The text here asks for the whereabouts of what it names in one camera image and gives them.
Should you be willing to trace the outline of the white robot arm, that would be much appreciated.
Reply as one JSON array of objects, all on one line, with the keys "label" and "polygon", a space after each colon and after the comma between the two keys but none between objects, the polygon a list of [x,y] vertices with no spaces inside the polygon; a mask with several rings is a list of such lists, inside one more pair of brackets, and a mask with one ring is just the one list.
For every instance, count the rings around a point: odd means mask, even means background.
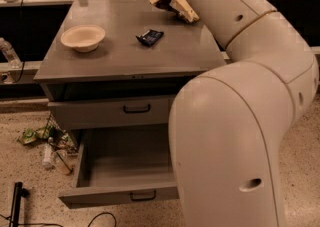
[{"label": "white robot arm", "polygon": [[315,97],[319,67],[266,0],[186,0],[231,64],[189,81],[169,117],[186,227],[285,227],[279,148]]}]

